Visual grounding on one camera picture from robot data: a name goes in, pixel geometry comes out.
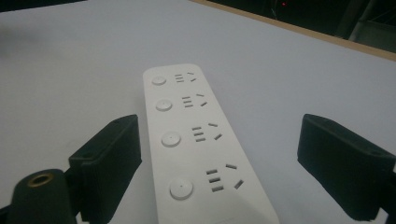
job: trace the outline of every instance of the power strip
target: power strip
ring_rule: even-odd
[[[278,224],[201,69],[151,68],[144,85],[160,224]]]

